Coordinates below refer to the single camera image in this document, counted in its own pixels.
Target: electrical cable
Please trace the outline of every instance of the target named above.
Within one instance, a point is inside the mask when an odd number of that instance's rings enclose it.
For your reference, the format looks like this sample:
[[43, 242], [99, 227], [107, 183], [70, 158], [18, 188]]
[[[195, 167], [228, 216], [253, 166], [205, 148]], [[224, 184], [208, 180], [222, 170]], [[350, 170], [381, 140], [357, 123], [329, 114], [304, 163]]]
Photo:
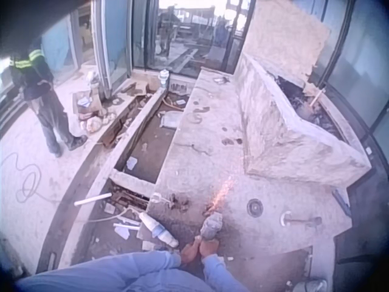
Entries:
[[83, 221], [83, 220], [80, 220], [80, 221], [77, 221], [78, 223], [93, 223], [93, 222], [103, 222], [103, 221], [108, 221], [108, 220], [112, 220], [112, 219], [115, 219], [119, 216], [122, 216], [123, 214], [125, 214], [128, 210], [132, 210], [133, 212], [139, 214], [140, 212], [138, 210], [135, 210], [135, 208], [131, 207], [131, 206], [128, 206], [126, 209], [124, 209], [124, 211], [118, 215], [115, 215], [115, 216], [111, 216], [111, 217], [108, 217], [108, 218], [102, 218], [102, 219], [95, 219], [95, 220], [86, 220], [86, 221]]
[[[9, 157], [14, 156], [14, 155], [16, 156], [15, 168], [17, 171], [22, 172], [28, 168], [34, 169], [31, 172], [29, 172], [29, 174], [24, 179], [23, 184], [22, 184], [22, 188], [16, 191], [15, 198], [16, 198], [17, 202], [23, 204], [28, 199], [30, 199], [31, 197], [36, 195], [44, 201], [47, 201], [50, 203], [60, 203], [61, 201], [48, 199], [36, 191], [41, 183], [41, 178], [42, 178], [42, 171], [37, 164], [31, 163], [31, 164], [26, 165], [25, 167], [20, 168], [20, 167], [18, 167], [19, 154], [17, 152], [12, 152], [11, 154], [9, 154], [7, 157], [5, 157], [1, 161], [1, 166], [3, 166], [3, 164], [5, 163], [6, 160], [8, 160]], [[30, 177], [32, 177], [32, 186], [31, 186], [31, 188], [27, 188], [26, 184], [27, 184]]]
[[174, 108], [175, 110], [184, 111], [182, 108], [179, 108], [179, 107], [176, 107], [174, 105], [169, 104], [165, 99], [162, 99], [162, 101], [164, 102], [164, 104], [166, 104], [167, 106], [169, 106], [171, 108]]

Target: glass door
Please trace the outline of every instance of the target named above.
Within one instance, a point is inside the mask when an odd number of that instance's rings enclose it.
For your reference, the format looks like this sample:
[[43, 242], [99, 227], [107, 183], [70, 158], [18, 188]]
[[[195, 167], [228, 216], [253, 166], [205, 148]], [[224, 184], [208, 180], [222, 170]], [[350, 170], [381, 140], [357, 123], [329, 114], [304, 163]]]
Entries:
[[42, 35], [43, 54], [54, 75], [55, 83], [65, 81], [78, 69], [73, 40], [70, 15]]
[[132, 0], [92, 2], [95, 56], [106, 97], [131, 74]]

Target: concrete block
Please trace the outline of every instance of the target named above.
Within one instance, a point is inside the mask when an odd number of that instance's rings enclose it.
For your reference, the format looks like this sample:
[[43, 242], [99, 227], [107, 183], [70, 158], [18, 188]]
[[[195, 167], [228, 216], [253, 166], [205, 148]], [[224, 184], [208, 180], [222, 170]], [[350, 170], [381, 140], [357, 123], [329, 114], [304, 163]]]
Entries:
[[258, 60], [243, 53], [233, 82], [246, 173], [348, 187], [371, 168], [365, 153], [302, 120]]

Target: dark work pants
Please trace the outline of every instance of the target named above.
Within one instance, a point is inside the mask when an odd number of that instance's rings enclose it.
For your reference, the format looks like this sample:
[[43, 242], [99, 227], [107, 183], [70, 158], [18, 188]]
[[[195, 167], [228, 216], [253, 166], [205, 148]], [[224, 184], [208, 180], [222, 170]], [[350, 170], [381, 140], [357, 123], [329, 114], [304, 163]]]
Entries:
[[57, 142], [53, 129], [56, 129], [67, 147], [72, 144], [74, 136], [69, 131], [69, 120], [54, 90], [49, 91], [38, 99], [28, 101], [27, 104], [41, 122], [46, 144], [51, 153], [60, 151], [60, 145]]

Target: concrete slab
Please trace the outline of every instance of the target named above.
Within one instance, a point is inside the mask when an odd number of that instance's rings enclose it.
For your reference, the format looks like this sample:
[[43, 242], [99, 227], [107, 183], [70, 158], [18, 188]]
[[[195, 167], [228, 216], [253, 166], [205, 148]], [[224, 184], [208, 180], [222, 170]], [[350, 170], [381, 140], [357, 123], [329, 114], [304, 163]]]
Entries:
[[[87, 90], [86, 74], [94, 68], [83, 66], [74, 77], [55, 88], [68, 113], [71, 132], [76, 136], [83, 132], [77, 117], [72, 114], [72, 93]], [[110, 110], [119, 113], [125, 106], [126, 102], [123, 102], [112, 105]], [[1, 229], [29, 273], [36, 272], [43, 243], [64, 194], [109, 126], [91, 135], [84, 146], [72, 152], [60, 143], [64, 149], [60, 159], [49, 153], [40, 123], [31, 110], [24, 112], [1, 139]], [[19, 168], [34, 166], [17, 171], [15, 155], [4, 161], [11, 153], [18, 154]], [[26, 189], [36, 188], [37, 193], [27, 198], [20, 195], [18, 190], [24, 183]]]
[[[189, 210], [182, 213], [149, 203], [147, 212], [184, 246], [198, 234], [205, 219], [200, 214], [213, 203], [224, 216], [220, 253], [233, 257], [294, 251], [350, 228], [351, 220], [330, 187], [245, 174], [238, 98], [232, 83], [213, 81], [220, 76], [201, 72], [156, 182], [155, 191], [165, 198], [172, 193], [178, 200], [188, 198]], [[247, 203], [254, 198], [264, 209], [257, 218], [247, 213]], [[320, 216], [323, 224], [317, 229], [283, 228], [280, 215], [286, 210], [296, 218]], [[138, 236], [153, 241], [142, 228]]]

